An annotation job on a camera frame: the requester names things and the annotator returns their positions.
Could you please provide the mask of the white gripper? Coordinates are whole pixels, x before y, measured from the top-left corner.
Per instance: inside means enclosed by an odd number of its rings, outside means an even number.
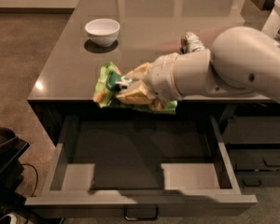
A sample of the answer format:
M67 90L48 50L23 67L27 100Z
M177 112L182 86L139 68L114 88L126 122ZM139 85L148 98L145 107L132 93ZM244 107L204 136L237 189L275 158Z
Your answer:
M178 56L178 53L163 55L153 63L142 63L134 68L126 77L137 81L119 91L116 98L127 105L149 105L156 97L163 102L181 100L174 77Z

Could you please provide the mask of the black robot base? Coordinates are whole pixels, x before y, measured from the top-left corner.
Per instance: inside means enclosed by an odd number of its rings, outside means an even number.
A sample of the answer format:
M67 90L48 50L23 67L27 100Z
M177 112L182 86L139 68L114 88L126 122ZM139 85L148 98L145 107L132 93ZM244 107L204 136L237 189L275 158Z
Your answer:
M0 218L8 209L21 209L25 202L16 188L22 182L19 158L28 147L12 130L0 127Z

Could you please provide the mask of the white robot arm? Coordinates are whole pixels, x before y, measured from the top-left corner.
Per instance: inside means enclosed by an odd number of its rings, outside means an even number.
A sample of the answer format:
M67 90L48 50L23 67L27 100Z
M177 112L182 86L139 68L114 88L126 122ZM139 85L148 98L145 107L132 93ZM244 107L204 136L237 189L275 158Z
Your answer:
M280 104L280 43L253 28L234 27L218 35L210 49L160 56L138 66L127 77L133 83L116 95L124 104L250 92Z

